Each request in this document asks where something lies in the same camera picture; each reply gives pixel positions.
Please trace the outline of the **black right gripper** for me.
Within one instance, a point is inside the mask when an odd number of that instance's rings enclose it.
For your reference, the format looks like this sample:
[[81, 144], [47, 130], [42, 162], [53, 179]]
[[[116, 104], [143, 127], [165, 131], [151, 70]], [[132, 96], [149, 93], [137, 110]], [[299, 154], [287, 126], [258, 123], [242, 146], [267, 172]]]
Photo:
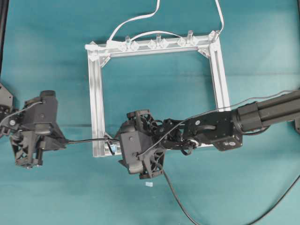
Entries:
[[[143, 128], [146, 131], [150, 132], [153, 144], [155, 143], [154, 131], [157, 128], [158, 123], [153, 119], [149, 110], [138, 110], [135, 112], [130, 112], [127, 114], [127, 118], [128, 120], [134, 120], [138, 128]], [[142, 159], [144, 165], [146, 166], [145, 173], [138, 173], [140, 179], [152, 179], [163, 173], [162, 168], [165, 159], [165, 149], [156, 146], [151, 148], [146, 154], [142, 156], [139, 155], [138, 158]]]

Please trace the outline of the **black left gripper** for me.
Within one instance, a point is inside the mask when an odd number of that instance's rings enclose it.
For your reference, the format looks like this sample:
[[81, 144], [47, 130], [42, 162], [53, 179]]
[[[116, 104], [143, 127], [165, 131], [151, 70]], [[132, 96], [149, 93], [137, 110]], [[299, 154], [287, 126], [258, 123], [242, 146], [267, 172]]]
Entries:
[[63, 150], [67, 139], [57, 127], [50, 135], [38, 135], [34, 130], [34, 107], [41, 104], [40, 98], [27, 101], [23, 111], [19, 113], [17, 131], [10, 136], [10, 142], [15, 156], [15, 164], [25, 168], [43, 165], [45, 151]]

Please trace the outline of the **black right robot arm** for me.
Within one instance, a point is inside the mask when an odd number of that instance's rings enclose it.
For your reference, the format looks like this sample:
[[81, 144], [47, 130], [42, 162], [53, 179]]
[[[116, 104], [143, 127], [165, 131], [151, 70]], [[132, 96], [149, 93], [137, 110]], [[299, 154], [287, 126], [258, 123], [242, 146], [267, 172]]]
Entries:
[[179, 150], [185, 156], [202, 144], [232, 150], [242, 146], [244, 135], [257, 135], [273, 124], [299, 117], [299, 91], [185, 120], [155, 120], [147, 110], [130, 112], [116, 135], [120, 164], [130, 174], [151, 179], [161, 175], [166, 150]]

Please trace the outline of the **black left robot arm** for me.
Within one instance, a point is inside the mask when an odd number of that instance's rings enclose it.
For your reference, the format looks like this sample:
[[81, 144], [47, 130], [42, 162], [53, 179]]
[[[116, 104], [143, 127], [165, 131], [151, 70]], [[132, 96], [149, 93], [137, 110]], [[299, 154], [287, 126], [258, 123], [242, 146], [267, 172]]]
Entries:
[[0, 136], [9, 136], [16, 166], [42, 166], [45, 151], [66, 148], [68, 141], [56, 123], [56, 113], [54, 97], [28, 100], [22, 110], [0, 107]]

